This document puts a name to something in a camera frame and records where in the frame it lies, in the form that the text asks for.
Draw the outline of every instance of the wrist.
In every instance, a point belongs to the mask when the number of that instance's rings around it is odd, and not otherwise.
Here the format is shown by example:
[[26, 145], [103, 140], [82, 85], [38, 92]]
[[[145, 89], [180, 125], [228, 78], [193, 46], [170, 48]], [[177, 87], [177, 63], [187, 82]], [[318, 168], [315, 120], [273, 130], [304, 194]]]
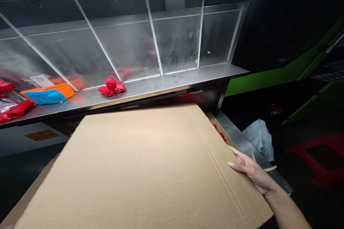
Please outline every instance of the wrist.
[[264, 195], [264, 198], [269, 204], [272, 204], [272, 203], [282, 204], [288, 201], [289, 195], [280, 186], [278, 186], [268, 191]]

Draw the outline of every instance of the forearm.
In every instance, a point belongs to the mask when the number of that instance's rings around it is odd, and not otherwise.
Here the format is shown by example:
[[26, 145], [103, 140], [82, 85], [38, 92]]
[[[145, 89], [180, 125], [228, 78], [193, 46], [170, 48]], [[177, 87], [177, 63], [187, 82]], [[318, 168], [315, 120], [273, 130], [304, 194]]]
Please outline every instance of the forearm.
[[311, 229], [300, 209], [282, 188], [270, 192], [265, 199], [275, 214], [279, 229]]

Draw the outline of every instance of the plastic bag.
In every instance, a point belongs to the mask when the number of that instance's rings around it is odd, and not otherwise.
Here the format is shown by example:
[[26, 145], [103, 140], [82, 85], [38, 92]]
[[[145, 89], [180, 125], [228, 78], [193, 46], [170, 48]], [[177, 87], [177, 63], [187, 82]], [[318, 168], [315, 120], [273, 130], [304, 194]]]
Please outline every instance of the plastic bag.
[[6, 92], [6, 97], [0, 97], [0, 114], [18, 105], [22, 99], [14, 92]]
[[272, 137], [263, 120], [254, 121], [242, 133], [267, 161], [273, 161]]

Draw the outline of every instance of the stainless steel shelf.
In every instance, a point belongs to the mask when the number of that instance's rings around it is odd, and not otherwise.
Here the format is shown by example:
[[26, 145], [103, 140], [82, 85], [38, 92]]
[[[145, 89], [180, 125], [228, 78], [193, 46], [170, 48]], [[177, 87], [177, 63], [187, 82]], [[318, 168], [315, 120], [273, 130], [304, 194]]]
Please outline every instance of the stainless steel shelf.
[[206, 82], [235, 78], [245, 73], [248, 73], [248, 71], [226, 62], [201, 67], [199, 69], [127, 82], [125, 84], [126, 92], [116, 94], [112, 97], [101, 94], [98, 88], [87, 89], [77, 92], [73, 97], [63, 103], [35, 106], [23, 117], [0, 125], [0, 129], [41, 121], [42, 119], [56, 116], [66, 116], [73, 113], [115, 106], [125, 102], [200, 86]]

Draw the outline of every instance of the red plastic stool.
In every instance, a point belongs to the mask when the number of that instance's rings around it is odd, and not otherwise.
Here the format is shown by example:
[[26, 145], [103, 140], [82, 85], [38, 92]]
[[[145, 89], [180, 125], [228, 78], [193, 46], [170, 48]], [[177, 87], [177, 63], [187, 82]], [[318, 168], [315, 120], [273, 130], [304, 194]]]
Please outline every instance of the red plastic stool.
[[294, 147], [285, 148], [287, 153], [297, 154], [315, 173], [312, 181], [320, 188], [331, 188], [344, 183], [344, 167], [333, 171], [325, 169], [314, 157], [312, 157], [307, 149], [326, 145], [344, 157], [344, 133], [334, 133], [309, 141]]

